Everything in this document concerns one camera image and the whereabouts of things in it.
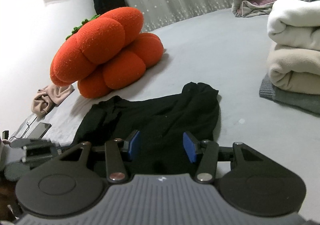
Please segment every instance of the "mattress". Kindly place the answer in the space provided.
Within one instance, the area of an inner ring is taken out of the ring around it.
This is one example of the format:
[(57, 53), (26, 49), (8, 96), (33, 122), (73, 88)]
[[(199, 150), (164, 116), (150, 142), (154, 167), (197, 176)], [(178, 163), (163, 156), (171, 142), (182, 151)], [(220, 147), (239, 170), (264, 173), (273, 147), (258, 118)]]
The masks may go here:
[[(133, 101), (157, 98), (180, 93), (189, 82), (207, 83), (219, 90), (220, 119), (213, 132), (219, 145), (242, 141), (301, 176), (307, 196), (300, 214), (320, 221), (320, 118), (259, 97), (271, 43), (267, 18), (235, 18), (226, 9), (157, 29), (165, 54), (139, 81), (100, 99), (85, 99), (76, 89), (34, 121), (26, 136), (38, 122), (46, 122), (52, 127), (45, 139), (70, 144), (92, 104), (114, 95)], [(22, 124), (15, 136), (26, 127)], [(228, 163), (219, 164), (218, 176), (228, 170)]]

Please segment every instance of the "ribbed plastic surface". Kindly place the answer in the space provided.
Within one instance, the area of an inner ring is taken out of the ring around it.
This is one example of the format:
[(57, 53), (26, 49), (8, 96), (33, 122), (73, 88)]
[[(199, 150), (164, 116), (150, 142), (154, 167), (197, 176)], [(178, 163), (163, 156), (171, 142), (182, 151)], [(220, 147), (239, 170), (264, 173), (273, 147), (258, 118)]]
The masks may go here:
[(18, 225), (302, 225), (293, 213), (280, 218), (254, 217), (227, 204), (211, 185), (188, 174), (136, 175), (125, 185), (113, 185), (91, 210), (65, 219), (26, 215)]

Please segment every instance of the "gray folded garment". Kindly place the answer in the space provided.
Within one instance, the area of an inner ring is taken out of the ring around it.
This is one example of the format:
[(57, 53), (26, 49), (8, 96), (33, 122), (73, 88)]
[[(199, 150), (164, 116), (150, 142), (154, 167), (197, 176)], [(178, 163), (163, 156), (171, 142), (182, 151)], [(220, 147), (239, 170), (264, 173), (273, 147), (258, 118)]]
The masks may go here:
[(39, 118), (44, 117), (55, 104), (59, 106), (73, 91), (72, 85), (59, 87), (55, 84), (50, 84), (43, 89), (39, 89), (32, 101), (31, 111)]
[(271, 83), (268, 75), (262, 80), (259, 96), (320, 114), (320, 95), (283, 91)]

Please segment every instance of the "white logo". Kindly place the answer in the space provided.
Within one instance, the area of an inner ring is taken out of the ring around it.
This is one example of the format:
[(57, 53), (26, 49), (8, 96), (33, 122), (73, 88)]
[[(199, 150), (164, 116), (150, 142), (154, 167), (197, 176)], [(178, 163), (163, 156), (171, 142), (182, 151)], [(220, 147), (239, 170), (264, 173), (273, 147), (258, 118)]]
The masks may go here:
[(166, 178), (166, 177), (161, 176), (161, 177), (159, 177), (157, 180), (158, 180), (158, 181), (160, 181), (160, 182), (164, 182), (165, 180), (167, 180), (167, 178)]

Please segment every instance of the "blue pad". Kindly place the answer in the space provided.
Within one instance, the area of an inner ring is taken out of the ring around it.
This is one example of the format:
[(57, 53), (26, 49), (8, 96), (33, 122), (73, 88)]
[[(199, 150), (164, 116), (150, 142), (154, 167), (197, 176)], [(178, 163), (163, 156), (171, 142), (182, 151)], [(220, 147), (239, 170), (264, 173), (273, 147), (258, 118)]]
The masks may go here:
[(189, 161), (195, 163), (197, 161), (196, 147), (186, 132), (183, 133), (183, 147), (188, 155)]
[(140, 131), (137, 131), (133, 138), (131, 139), (129, 150), (128, 150), (128, 158), (132, 161), (137, 154), (139, 153), (140, 149)]

